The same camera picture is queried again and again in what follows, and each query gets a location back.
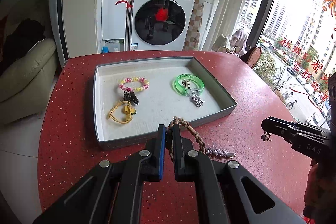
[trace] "red hook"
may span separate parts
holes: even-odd
[[[126,9],[133,7],[133,6],[130,5],[129,2],[126,1],[126,0],[120,0],[120,1],[118,1],[118,2],[116,3],[116,5],[118,5],[119,3],[122,3],[122,2],[125,2],[125,3],[126,3]]]

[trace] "pink and yellow bracelet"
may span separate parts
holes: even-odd
[[[128,88],[126,87],[124,84],[128,83],[128,82],[140,82],[140,83],[144,83],[143,86],[140,86],[138,88]],[[137,92],[137,91],[142,91],[142,90],[146,90],[149,88],[149,82],[147,79],[143,78],[143,77],[133,77],[133,78],[125,78],[124,80],[122,80],[119,84],[119,87],[121,90],[126,91],[126,92]]]

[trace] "red countertop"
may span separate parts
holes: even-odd
[[[310,159],[291,149],[282,138],[263,142],[261,122],[274,116],[293,117],[245,63],[220,52],[132,51],[95,54],[69,59],[52,93],[41,131],[38,155],[38,188],[42,211],[71,188],[100,160],[125,160],[144,144],[101,151],[93,120],[93,77],[98,64],[167,56],[194,56],[226,88],[237,102],[224,118],[197,127],[208,145],[236,152],[236,160],[302,215],[303,195]],[[193,137],[187,131],[183,137]],[[197,223],[193,183],[177,183],[169,154],[165,154],[163,180],[146,182],[141,223]]]

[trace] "brown rope bracelet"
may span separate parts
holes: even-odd
[[[171,160],[174,161],[172,128],[175,124],[180,124],[181,126],[184,126],[195,137],[196,142],[199,144],[199,151],[205,154],[205,142],[203,141],[199,133],[189,125],[189,122],[185,121],[183,118],[178,118],[177,116],[174,116],[174,120],[172,120],[169,126],[166,128],[166,149],[169,151]]]

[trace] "red hanging ornament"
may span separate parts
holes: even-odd
[[[168,9],[167,8],[160,8],[157,13],[155,14],[155,18],[157,21],[166,21],[168,16]]]

